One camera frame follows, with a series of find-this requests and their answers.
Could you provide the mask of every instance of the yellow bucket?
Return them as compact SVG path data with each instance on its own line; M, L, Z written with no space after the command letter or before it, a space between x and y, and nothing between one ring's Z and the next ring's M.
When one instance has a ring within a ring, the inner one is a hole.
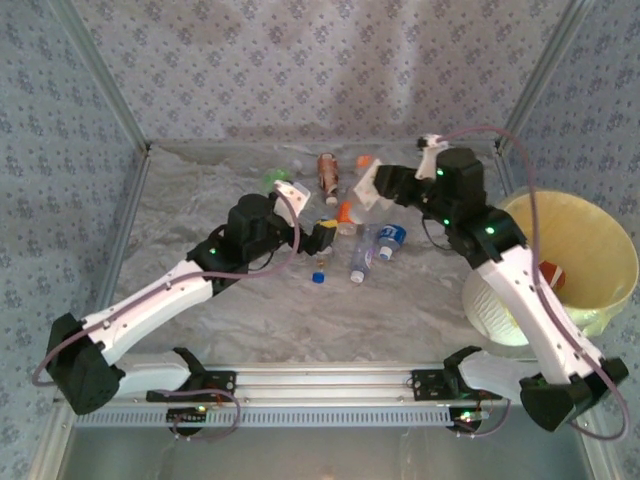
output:
M638 256L631 238L609 214L568 193L536 192L540 219L540 261L566 274L557 295L568 315L587 336L602 333L628 303L638 281ZM529 194L522 191L499 205L531 244ZM463 305L471 323L491 340L526 345L510 312L474 271L463 288Z

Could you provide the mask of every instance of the enclosure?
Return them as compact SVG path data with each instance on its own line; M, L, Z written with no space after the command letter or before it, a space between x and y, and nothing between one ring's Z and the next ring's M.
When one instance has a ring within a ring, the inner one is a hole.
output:
M519 406L492 439L457 438L439 423L441 406L413 404L393 382L468 345L523 360L532 353L490 342L469 323L461 299L469 266L430 244L419 213L400 207L393 219L407 241L391 261L374 261L361 285L348 276L356 240L339 236L324 284L310 281L313 260L299 255L283 273L240 281L134 347L188 347L205 365L251 378L241 393L272 416L248 417L223 442L174 442L162 422L141 420L160 411L141 410L141 397L113 407L128 420L110 410L76 418L59 394L30 385L53 320L69 311L82 318L162 276L242 195L264 193L270 168L289 169L312 191L305 229L333 216L317 186L323 152L338 158L342 196L358 155L416 167L420 135L504 127L522 138L539 185L601 207L637 250L635 2L5 0L0 15L0 478L184 478L187 470L205 478L211 469L220 478L640 476L638 288L593 339L629 368L621 389L633 423L623 442L568 428L546 436ZM506 138L457 145L482 161L492 203L525 184ZM441 227L429 228L445 241ZM287 255L277 251L272 265ZM279 395L291 400L300 385L281 375L310 376L326 404L283 404ZM370 383L381 376L393 388ZM321 416L329 406L347 417L329 422ZM320 416L286 417L302 407ZM375 417L389 412L399 416ZM582 421L615 430L615 401ZM516 441L523 434L534 454ZM145 462L131 456L134 444L144 445ZM196 468L203 454L211 463ZM290 462L272 461L285 454Z

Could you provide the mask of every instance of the patterned wall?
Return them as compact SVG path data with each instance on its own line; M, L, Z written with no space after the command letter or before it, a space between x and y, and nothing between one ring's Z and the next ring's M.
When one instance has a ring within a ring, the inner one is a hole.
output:
M22 479L51 391L52 320L91 308L133 148L45 0L0 2L0 479Z
M583 196L613 215L640 250L640 5L600 1L531 115L523 138L542 185ZM520 160L512 156L519 183ZM640 478L640 288L596 343L630 370L623 392L630 439L619 445L628 478ZM607 403L615 416L615 402ZM619 416L612 425L620 425Z
M148 139L504 124L566 0L73 0Z

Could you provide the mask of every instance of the purple cable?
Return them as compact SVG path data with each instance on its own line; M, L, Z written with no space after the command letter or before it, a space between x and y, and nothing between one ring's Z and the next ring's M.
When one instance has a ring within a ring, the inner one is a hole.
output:
M622 396L622 393L620 392L616 384L613 382L613 380L611 380L609 375L607 375L607 373L602 369L602 367L598 364L598 362L596 362L593 358L587 355L582 350L582 347L580 346L580 344L571 336L569 331L562 324L562 321L556 316L555 312L553 311L553 308L551 307L551 304L549 303L549 300L547 299L546 295L542 291L542 288L540 287L540 268L538 266L540 263L540 225L539 225L539 219L538 219L538 205L536 202L536 188L534 184L535 169L531 164L531 162L529 161L529 155L527 154L526 149L524 148L522 143L520 143L520 140L518 140L518 138L515 135L513 135L511 132L509 132L508 130L505 130L504 128L494 127L492 125L481 125L478 127L464 128L457 132L449 133L447 135L443 135L439 137L437 139L437 142L438 143L446 142L451 140L452 138L460 137L468 133L477 133L477 132L495 132L499 135L507 137L509 140L513 142L513 145L516 147L516 149L522 156L522 159L524 160L524 167L527 172L527 186L529 187L529 199L531 202L531 217L532 217L532 223L533 223L533 246L532 246L533 259L531 262L531 271L533 276L533 285L538 294L538 298L540 299L540 303L544 307L545 311L549 315L549 318L551 319L555 327L562 334L565 340L571 345L571 347L575 350L575 352L578 355L580 355L584 359L584 361L587 363L587 365L589 365L589 367L591 367L591 369L593 369L593 371L596 372L596 374L602 379L604 384L607 386L607 388L611 391L613 396L618 401L618 404L620 405L620 410L622 411L622 428L618 433L614 435L605 436L605 435L600 435L598 433L593 433L593 432L590 432L589 430L585 430L584 428L578 426L575 423L572 423L571 426L574 429L576 429L578 432L582 433L583 435L594 438L596 440L603 440L603 441L622 440L627 436L629 432L629 425L631 424L631 415L629 413L629 407L627 406L627 402L624 400L624 397Z
M240 280L243 278L264 278L264 277L269 277L271 275L275 275L276 273L279 273L282 270L284 270L293 261L293 259L295 258L298 252L298 247L300 246L300 224L298 222L298 218L296 217L296 212L293 209L293 206L291 205L291 202L289 202L289 200L287 200L287 198L279 191L276 191L276 194L284 202L285 206L287 207L287 210L289 210L289 214L291 215L291 218L293 219L293 246L291 247L291 253L289 254L289 256L286 258L284 262L282 262L279 265L276 265L273 268L270 268L269 270L265 270L263 272L258 272L258 273L227 273L227 272L187 273L185 275L181 275L179 277L174 278L171 282L169 282L168 288L172 288L192 278L228 278L233 280ZM86 337L87 335L91 334L92 332L95 332L96 330L99 330L100 328L104 328L104 325L107 322L108 323L116 322L118 320L118 317L120 317L121 315L124 315L125 313L129 312L131 309L150 300L151 298L156 296L158 293L166 291L166 289L167 289L167 284L160 285L157 288L145 293L140 298L137 298L131 303L125 305L117 312L113 312L103 321L96 323L95 325L91 325L90 327L87 327L79 331L78 333L74 333L69 338L60 342L58 345L53 347L49 353L47 353L47 355L44 357L42 362L40 362L40 364L36 367L33 374L31 375L31 383L33 383L33 385L35 385L36 387L54 387L55 382L43 382L42 380L40 380L40 375L42 374L42 371L47 367L47 365L51 363L51 360L53 360L56 357L56 355L58 355L62 350L67 348L69 345L72 345L73 343L77 342L81 338Z
M487 430L486 432L480 432L480 433L475 433L475 432L471 432L471 433L465 433L462 434L463 437L470 437L472 439L474 438L482 438L482 437L488 437L489 435L493 435L494 433L496 433L498 430L500 430L505 423L507 423L507 418L509 417L509 413L511 412L511 400L507 399L507 405L504 407L504 413L502 414L502 418L500 418L500 420L498 421L498 423L496 423L492 428L490 428L489 430ZM470 427L468 427L467 425L465 425L464 422L454 422L456 425L462 427L462 428L466 428L467 430L471 430Z
M164 395L165 397L190 397L192 395L220 395L222 397L226 397L231 400L236 406L236 415L233 418L233 423L229 428L227 428L224 432L217 433L215 435L207 435L207 436L199 436L199 437L188 437L186 435L181 435L178 433L178 424L182 421L182 416L178 415L176 419L173 421L173 426L171 427L171 431L176 436L176 439L183 439L188 442L191 441L206 441L206 442L215 442L217 440L222 440L223 438L228 437L233 432L235 432L240 426L240 419L242 418L242 407L240 406L240 401L231 393L225 392L224 390L218 390L217 388L205 388L202 390L191 390L187 392L172 392L171 390L156 390L160 395Z

